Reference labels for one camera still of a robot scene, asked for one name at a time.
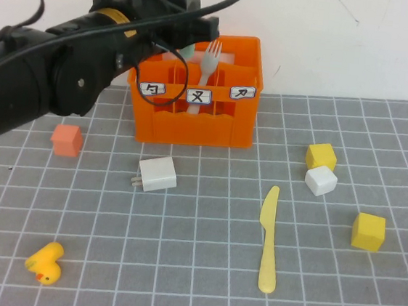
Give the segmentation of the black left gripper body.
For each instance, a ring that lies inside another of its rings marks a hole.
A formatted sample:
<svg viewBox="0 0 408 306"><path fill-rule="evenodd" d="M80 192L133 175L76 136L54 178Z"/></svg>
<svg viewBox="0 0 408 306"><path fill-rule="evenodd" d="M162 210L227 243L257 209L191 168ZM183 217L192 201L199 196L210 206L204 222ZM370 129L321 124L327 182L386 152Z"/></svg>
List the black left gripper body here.
<svg viewBox="0 0 408 306"><path fill-rule="evenodd" d="M185 3L186 0L131 0L131 22L149 22L168 15L179 15L185 10ZM128 37L128 43L155 45L160 27L131 30L134 35Z"/></svg>

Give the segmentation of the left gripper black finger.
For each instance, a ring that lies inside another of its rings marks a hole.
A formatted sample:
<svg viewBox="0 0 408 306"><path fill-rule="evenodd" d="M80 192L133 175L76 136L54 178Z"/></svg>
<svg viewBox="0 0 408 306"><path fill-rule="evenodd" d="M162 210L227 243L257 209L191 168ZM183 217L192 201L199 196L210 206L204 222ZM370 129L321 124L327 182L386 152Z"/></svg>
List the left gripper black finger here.
<svg viewBox="0 0 408 306"><path fill-rule="evenodd" d="M195 20L194 40L196 42L211 42L219 38L219 18L201 17Z"/></svg>
<svg viewBox="0 0 408 306"><path fill-rule="evenodd" d="M169 20L167 16L161 17L160 21L169 22L169 25L161 26L157 35L157 44L161 46L185 48L187 39L188 19L179 18Z"/></svg>

